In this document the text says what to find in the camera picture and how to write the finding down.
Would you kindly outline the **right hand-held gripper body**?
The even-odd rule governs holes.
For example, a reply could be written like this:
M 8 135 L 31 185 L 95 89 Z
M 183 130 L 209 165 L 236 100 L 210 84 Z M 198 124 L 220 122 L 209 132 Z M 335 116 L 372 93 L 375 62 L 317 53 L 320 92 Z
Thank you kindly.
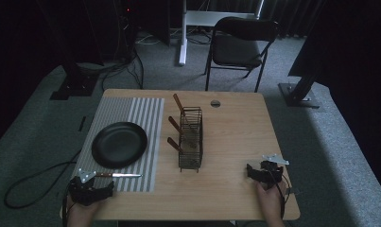
M 257 181 L 261 183 L 279 183 L 282 180 L 284 166 L 289 161 L 277 154 L 263 155 L 260 169 L 257 171 Z

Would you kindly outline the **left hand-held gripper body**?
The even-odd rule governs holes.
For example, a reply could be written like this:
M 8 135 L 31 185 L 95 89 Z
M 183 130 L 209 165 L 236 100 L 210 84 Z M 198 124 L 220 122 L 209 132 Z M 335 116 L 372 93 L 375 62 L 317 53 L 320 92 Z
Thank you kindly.
M 96 173 L 80 168 L 78 174 L 70 181 L 68 191 L 73 202 L 89 206 L 103 199 L 100 189 L 94 188 Z

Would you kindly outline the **wooden-handled table knife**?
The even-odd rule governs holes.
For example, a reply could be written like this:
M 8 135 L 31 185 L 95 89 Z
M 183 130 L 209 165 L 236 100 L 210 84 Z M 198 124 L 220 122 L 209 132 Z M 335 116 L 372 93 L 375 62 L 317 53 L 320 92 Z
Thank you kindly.
M 107 177 L 107 178 L 140 178 L 142 174 L 133 173 L 96 173 L 96 177 Z

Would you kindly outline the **person's left hand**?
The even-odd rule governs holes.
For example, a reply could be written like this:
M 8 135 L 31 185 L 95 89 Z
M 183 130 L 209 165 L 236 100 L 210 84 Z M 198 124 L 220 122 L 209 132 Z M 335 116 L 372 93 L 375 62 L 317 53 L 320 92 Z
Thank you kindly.
M 67 197 L 67 227 L 92 227 L 95 214 L 103 204 L 97 201 L 89 206 L 74 203 Z

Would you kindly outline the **person's right hand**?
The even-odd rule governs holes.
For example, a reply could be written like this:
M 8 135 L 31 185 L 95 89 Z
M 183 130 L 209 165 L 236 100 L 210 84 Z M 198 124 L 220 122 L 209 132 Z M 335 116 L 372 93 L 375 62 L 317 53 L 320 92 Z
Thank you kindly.
M 285 227 L 282 218 L 282 196 L 276 186 L 266 189 L 255 183 L 258 203 L 268 227 Z

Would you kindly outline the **black round plate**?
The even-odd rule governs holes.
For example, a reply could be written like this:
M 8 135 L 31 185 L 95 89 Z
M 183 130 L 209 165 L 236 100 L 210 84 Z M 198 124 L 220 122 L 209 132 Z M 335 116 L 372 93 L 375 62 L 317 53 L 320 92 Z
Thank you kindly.
M 106 168 L 123 168 L 146 151 L 147 134 L 137 124 L 116 122 L 102 129 L 93 140 L 92 156 Z

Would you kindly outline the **grey striped placemat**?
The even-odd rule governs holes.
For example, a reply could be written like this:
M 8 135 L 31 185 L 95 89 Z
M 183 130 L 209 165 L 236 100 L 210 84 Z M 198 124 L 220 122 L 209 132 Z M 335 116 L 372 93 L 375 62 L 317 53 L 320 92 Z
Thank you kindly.
M 102 97 L 72 176 L 77 176 L 80 170 L 141 174 L 140 178 L 95 178 L 94 187 L 102 188 L 114 181 L 113 190 L 116 192 L 152 192 L 157 170 L 164 104 L 163 98 Z M 92 143 L 102 129 L 116 122 L 131 122 L 140 126 L 147 135 L 147 148 L 133 164 L 120 169 L 107 169 L 94 160 Z

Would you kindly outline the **black stand with flat base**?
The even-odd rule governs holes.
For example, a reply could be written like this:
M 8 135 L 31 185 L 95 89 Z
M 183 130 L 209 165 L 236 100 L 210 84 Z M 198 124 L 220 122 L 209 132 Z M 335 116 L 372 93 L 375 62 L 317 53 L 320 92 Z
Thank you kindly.
M 303 107 L 318 109 L 319 102 L 311 92 L 312 85 L 316 81 L 316 75 L 301 76 L 296 73 L 289 73 L 290 77 L 299 77 L 297 83 L 279 83 L 278 87 L 288 107 Z

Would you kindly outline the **black stand with square base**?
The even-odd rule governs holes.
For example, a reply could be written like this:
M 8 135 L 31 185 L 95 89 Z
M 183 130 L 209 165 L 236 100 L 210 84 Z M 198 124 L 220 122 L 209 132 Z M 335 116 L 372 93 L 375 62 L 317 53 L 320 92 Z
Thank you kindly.
M 98 74 L 83 73 L 66 47 L 60 50 L 61 66 L 65 79 L 60 88 L 53 92 L 51 100 L 67 100 L 70 96 L 91 96 L 98 80 Z

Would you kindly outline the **black folding chair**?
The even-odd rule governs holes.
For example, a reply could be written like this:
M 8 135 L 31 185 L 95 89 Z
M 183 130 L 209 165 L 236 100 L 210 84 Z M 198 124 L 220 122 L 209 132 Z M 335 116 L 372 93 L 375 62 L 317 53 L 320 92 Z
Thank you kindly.
M 268 49 L 279 34 L 279 24 L 270 20 L 225 17 L 213 27 L 207 62 L 205 90 L 209 89 L 211 69 L 246 71 L 260 68 L 254 92 L 257 92 L 263 76 Z

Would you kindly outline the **black computer tower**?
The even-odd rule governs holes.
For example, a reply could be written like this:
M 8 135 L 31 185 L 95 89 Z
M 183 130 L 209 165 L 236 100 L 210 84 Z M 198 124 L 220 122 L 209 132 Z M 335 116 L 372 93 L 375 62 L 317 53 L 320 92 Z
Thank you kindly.
M 137 33 L 134 0 L 113 0 L 113 3 L 118 30 L 117 47 L 113 58 L 129 63 L 134 59 Z

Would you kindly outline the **wooden-handled cutlery piece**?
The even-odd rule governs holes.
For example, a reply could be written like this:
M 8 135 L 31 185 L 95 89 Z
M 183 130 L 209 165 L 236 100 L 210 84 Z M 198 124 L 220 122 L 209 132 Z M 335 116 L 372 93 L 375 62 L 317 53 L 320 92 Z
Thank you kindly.
M 177 95 L 177 94 L 173 94 L 173 98 L 174 98 L 174 100 L 175 100 L 175 102 L 176 102 L 176 104 L 177 104 L 177 106 L 178 106 L 178 108 L 179 108 L 179 110 L 180 110 L 180 112 L 181 112 L 181 118 L 182 118 L 184 121 L 187 121 L 187 117 L 186 117 L 184 108 L 183 108 L 183 106 L 182 106 L 182 103 L 181 103 L 181 101 L 180 101 L 178 95 Z
M 168 121 L 171 123 L 171 125 L 178 131 L 180 135 L 183 134 L 181 127 L 179 124 L 175 121 L 175 119 L 172 116 L 168 117 Z
M 178 153 L 182 153 L 182 149 L 180 148 L 180 146 L 171 137 L 167 137 L 167 143 Z

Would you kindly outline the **white desk frame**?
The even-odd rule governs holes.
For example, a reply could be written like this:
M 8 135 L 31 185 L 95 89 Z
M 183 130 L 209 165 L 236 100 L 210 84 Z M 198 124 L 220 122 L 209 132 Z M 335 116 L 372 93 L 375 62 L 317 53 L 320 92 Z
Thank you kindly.
M 265 1 L 266 0 L 257 0 L 254 12 L 222 12 L 188 10 L 186 7 L 187 0 L 182 0 L 182 38 L 179 66 L 184 66 L 186 64 L 188 26 L 214 26 L 220 19 L 229 16 L 246 19 L 260 19 Z

